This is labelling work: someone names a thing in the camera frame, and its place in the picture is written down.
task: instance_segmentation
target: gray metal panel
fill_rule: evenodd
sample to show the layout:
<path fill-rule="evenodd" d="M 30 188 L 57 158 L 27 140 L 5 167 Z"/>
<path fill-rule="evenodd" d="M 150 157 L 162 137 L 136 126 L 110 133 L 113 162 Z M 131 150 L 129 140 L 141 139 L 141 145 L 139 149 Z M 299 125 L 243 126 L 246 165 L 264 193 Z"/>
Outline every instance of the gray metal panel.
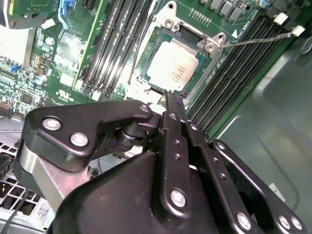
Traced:
<path fill-rule="evenodd" d="M 299 49 L 279 58 L 214 138 L 273 183 L 311 231 L 312 52 L 302 62 Z"/>

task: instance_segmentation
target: cable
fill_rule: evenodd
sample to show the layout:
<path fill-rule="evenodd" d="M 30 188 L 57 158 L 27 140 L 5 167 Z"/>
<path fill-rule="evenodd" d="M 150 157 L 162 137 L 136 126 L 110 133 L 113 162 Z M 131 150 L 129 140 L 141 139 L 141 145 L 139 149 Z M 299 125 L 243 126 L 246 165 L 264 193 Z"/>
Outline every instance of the cable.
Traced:
<path fill-rule="evenodd" d="M 103 171 L 102 171 L 102 168 L 101 168 L 101 163 L 99 161 L 100 158 L 97 159 L 97 170 L 98 170 L 98 174 L 102 174 Z"/>
<path fill-rule="evenodd" d="M 6 221 L 2 231 L 0 234 L 7 234 L 7 231 L 10 227 L 10 224 L 14 218 L 14 216 L 16 215 L 17 211 L 21 208 L 22 204 L 24 203 L 24 201 L 26 200 L 27 196 L 28 196 L 28 192 L 29 190 L 26 189 L 25 193 L 24 193 L 24 196 L 22 198 L 22 200 L 20 201 L 20 203 L 18 204 L 18 206 L 15 208 L 14 212 L 11 214 L 11 216 L 9 217 L 9 219 Z"/>
<path fill-rule="evenodd" d="M 241 42 L 233 43 L 233 44 L 221 45 L 220 48 L 224 49 L 224 48 L 230 48 L 230 47 L 239 46 L 239 45 L 247 45 L 247 44 L 252 44 L 252 43 L 272 42 L 272 41 L 276 41 L 276 40 L 290 38 L 291 36 L 292 36 L 291 33 L 283 33 L 283 34 L 277 35 L 276 37 L 272 37 L 272 38 L 252 39 L 252 40 L 241 41 Z"/>

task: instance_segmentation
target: connector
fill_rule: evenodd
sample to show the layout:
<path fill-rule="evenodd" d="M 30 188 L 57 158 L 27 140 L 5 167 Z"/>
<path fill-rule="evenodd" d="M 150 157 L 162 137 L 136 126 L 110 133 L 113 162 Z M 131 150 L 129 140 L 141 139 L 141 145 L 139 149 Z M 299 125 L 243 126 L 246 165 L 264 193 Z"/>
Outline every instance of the connector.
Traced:
<path fill-rule="evenodd" d="M 96 2 L 97 0 L 84 0 L 82 6 L 87 8 L 89 11 L 92 11 L 96 5 Z"/>

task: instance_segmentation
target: green circuit board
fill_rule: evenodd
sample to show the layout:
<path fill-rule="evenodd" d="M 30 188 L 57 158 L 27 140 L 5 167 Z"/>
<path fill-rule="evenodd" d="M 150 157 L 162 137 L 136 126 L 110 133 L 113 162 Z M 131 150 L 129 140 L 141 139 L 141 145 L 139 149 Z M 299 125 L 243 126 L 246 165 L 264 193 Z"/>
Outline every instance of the green circuit board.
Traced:
<path fill-rule="evenodd" d="M 147 8 L 144 7 L 147 7 L 147 5 L 152 6 L 149 11 L 152 13 L 152 16 L 146 19 L 148 23 L 146 34 L 142 38 L 141 53 L 139 53 L 132 79 L 136 79 L 142 84 L 142 88 L 138 89 L 138 92 L 145 92 L 145 85 L 149 85 L 150 89 L 161 94 L 164 91 L 163 87 L 151 82 L 148 69 L 164 42 L 178 41 L 178 43 L 189 47 L 192 53 L 194 53 L 194 58 L 198 61 L 194 73 L 181 90 L 172 90 L 177 95 L 184 97 L 186 105 L 190 108 L 200 99 L 200 95 L 204 92 L 203 89 L 209 85 L 209 77 L 218 72 L 224 61 L 231 54 L 232 49 L 223 50 L 221 56 L 215 61 L 215 65 L 207 73 L 206 69 L 213 59 L 205 48 L 199 48 L 192 40 L 186 39 L 180 31 L 173 32 L 170 28 L 163 26 L 151 28 L 150 25 L 154 22 L 155 16 L 158 16 L 168 4 L 173 2 L 176 6 L 175 16 L 177 18 L 209 37 L 223 33 L 225 42 L 229 44 L 240 41 L 259 14 L 259 11 L 268 10 L 278 0 L 269 2 L 264 9 L 261 9 L 259 6 L 259 1 L 254 0 L 209 0 L 203 2 L 199 0 L 142 0 L 141 2 L 146 3 L 146 6 L 142 6 L 136 12 L 137 15 L 135 16 L 137 17 L 133 19 L 133 27 L 129 27 L 129 30 L 126 29 L 127 20 L 132 19 L 132 14 L 130 13 L 131 11 L 135 12 L 136 7 L 138 7 L 135 5 L 135 1 L 96 0 L 92 9 L 86 9 L 84 6 L 85 0 L 75 0 L 72 7 L 67 7 L 67 15 L 63 17 L 68 25 L 68 29 L 65 29 L 63 24 L 59 22 L 55 1 L 41 1 L 41 6 L 37 7 L 35 5 L 24 6 L 22 3 L 26 3 L 23 1 L 18 5 L 20 1 L 14 1 L 14 14 L 19 14 L 25 8 L 29 9 L 29 13 L 54 11 L 47 20 L 53 22 L 53 24 L 47 28 L 38 27 L 36 29 L 34 46 L 28 67 L 20 67 L 17 71 L 12 72 L 13 64 L 9 60 L 0 60 L 0 101 L 2 100 L 3 104 L 10 106 L 12 113 L 25 115 L 38 107 L 136 98 L 136 96 L 131 97 L 127 94 L 127 91 L 132 89 L 129 86 L 128 77 L 130 76 L 135 53 L 138 50 L 137 44 L 131 43 L 138 38 L 138 32 L 141 32 L 142 29 L 140 27 L 145 24 Z M 225 14 L 224 8 L 226 3 L 230 4 L 231 7 L 228 13 Z M 288 1 L 283 12 L 289 12 L 297 5 L 296 1 Z M 124 14 L 118 15 L 118 11 L 122 12 L 123 9 L 125 9 Z M 233 18 L 236 9 L 239 11 L 239 14 L 237 18 Z M 300 16 L 303 19 L 300 23 L 306 23 L 310 17 L 307 16 L 307 12 L 311 9 L 310 3 L 306 0 L 302 1 L 299 9 L 301 12 L 304 12 L 303 17 Z M 114 19 L 116 23 L 120 21 L 119 27 L 113 27 Z M 101 40 L 103 33 L 108 32 L 110 28 L 117 30 L 116 38 L 109 41 L 108 35 L 104 40 Z M 122 41 L 123 36 L 127 34 L 130 36 Z M 97 81 L 96 86 L 94 85 L 95 81 L 93 82 L 92 79 L 85 79 L 84 77 L 91 67 L 90 64 L 93 62 L 94 54 L 98 52 L 99 44 L 105 40 L 108 41 L 108 44 L 112 42 L 109 44 L 110 51 L 103 53 L 106 54 L 107 61 L 114 61 L 114 63 L 104 66 L 105 69 L 106 67 L 112 67 L 112 77 L 119 71 L 120 64 L 122 64 L 121 60 L 126 59 L 122 67 L 122 73 L 116 84 L 112 86 L 109 95 L 107 90 L 102 87 L 109 87 L 109 82 L 112 82 L 112 78 L 107 78 L 107 83 L 104 85 L 100 85 L 101 83 Z M 121 41 L 123 42 L 122 49 L 117 54 L 116 51 L 120 48 Z M 260 75 L 251 80 L 248 90 L 252 89 L 260 79 L 259 77 L 269 69 L 290 41 L 291 39 L 280 45 L 280 49 L 265 64 Z M 45 75 L 47 78 L 46 83 L 43 85 L 38 85 L 35 82 L 40 75 Z M 187 100 L 188 95 L 193 90 L 196 90 L 196 95 Z M 242 96 L 237 98 L 237 100 L 241 102 L 243 100 Z"/>

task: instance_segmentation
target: screw hole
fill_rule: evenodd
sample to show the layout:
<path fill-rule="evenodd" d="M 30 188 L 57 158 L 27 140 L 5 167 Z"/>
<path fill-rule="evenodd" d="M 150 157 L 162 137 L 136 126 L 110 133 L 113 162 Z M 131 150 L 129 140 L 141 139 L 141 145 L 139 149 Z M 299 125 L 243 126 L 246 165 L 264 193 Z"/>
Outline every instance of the screw hole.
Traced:
<path fill-rule="evenodd" d="M 176 155 L 175 155 L 175 159 L 176 159 L 176 160 L 181 160 L 181 156 L 180 156 L 179 154 L 176 154 Z"/>
<path fill-rule="evenodd" d="M 173 113 L 170 113 L 170 114 L 169 114 L 169 117 L 172 118 L 173 120 L 176 120 L 176 115 L 173 114 Z"/>
<path fill-rule="evenodd" d="M 221 150 L 225 150 L 225 146 L 222 143 L 218 142 L 218 146 L 220 147 Z"/>
<path fill-rule="evenodd" d="M 218 37 L 218 39 L 219 39 L 219 40 L 223 40 L 223 39 L 224 39 L 224 35 L 223 35 L 223 34 L 220 34 L 219 37 Z"/>
<path fill-rule="evenodd" d="M 226 176 L 223 173 L 221 173 L 220 177 L 221 179 L 226 180 Z"/>

